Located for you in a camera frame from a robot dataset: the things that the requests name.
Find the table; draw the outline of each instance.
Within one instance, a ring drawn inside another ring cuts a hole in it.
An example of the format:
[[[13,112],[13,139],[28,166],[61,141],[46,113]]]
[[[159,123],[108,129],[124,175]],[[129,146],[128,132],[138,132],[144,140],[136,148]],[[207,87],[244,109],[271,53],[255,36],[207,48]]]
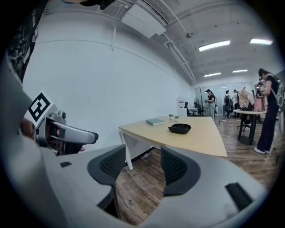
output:
[[[180,117],[178,122],[168,117],[157,117],[165,124],[151,126],[145,120],[120,126],[122,143],[126,145],[126,162],[133,169],[126,136],[150,144],[160,149],[161,146],[172,146],[202,154],[227,157],[221,135],[211,117]],[[185,123],[191,126],[187,134],[175,134],[168,127],[175,123]]]
[[[196,112],[196,115],[198,115],[198,108],[190,108],[189,111]]]
[[[242,111],[242,110],[234,110],[236,113],[240,113],[240,132],[238,136],[238,141],[241,142],[244,145],[253,145],[255,144],[255,141],[253,140],[254,134],[255,134],[255,127],[257,124],[257,115],[265,114],[266,111],[263,112],[256,112],[256,111]],[[250,121],[251,121],[251,126],[250,126],[250,132],[249,136],[241,136],[242,132],[242,127],[243,127],[243,120],[244,120],[244,115],[250,115]]]

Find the book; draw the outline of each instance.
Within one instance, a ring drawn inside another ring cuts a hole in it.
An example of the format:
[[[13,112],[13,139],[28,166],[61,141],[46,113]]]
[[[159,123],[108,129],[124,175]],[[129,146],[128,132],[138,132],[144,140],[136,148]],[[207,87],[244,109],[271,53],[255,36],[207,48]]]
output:
[[[152,126],[156,126],[156,125],[160,125],[160,124],[165,124],[165,121],[161,120],[161,119],[148,119],[147,123],[152,125]]]

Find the ceiling light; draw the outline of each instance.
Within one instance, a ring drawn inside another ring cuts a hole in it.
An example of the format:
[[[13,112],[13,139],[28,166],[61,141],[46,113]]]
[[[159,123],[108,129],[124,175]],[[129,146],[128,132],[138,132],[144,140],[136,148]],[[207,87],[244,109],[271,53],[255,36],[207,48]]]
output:
[[[205,45],[202,47],[199,47],[199,51],[204,51],[207,49],[211,49],[211,48],[216,48],[216,47],[220,47],[220,46],[225,46],[225,45],[229,45],[230,41],[222,41],[222,42],[217,42],[217,43],[213,43],[210,45]]]
[[[233,73],[247,72],[248,69],[234,70]]]
[[[206,74],[206,75],[204,75],[204,77],[209,77],[209,76],[214,76],[214,75],[219,75],[219,74],[221,74],[221,72],[220,73]]]
[[[273,41],[261,40],[261,39],[251,39],[251,44],[261,44],[261,45],[271,45]]]

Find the air vent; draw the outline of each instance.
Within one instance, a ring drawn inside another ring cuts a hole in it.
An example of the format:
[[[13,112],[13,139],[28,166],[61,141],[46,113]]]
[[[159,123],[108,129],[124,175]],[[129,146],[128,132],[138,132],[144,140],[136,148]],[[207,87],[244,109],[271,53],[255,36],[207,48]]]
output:
[[[163,4],[162,6],[158,5],[158,3],[161,3],[160,1],[155,1],[155,0],[141,0],[141,1],[149,5],[159,16],[161,16],[161,18],[166,22],[166,24],[170,24],[171,19],[166,13],[169,10]]]

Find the black pants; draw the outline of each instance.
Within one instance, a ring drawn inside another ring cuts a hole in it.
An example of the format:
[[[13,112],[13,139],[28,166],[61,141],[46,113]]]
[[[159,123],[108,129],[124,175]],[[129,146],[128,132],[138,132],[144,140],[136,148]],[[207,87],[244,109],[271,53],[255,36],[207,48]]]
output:
[[[238,105],[239,105],[238,103],[235,104],[235,110],[237,109]],[[239,117],[239,115],[240,115],[239,113],[236,113],[236,112],[235,112],[235,117],[236,117],[236,116]]]
[[[261,151],[270,151],[270,147],[274,137],[274,128],[277,113],[277,104],[268,104],[267,113],[261,130],[261,135],[257,144],[257,148]]]
[[[231,106],[229,103],[225,104],[224,106],[226,112],[227,112],[227,118],[230,116]]]

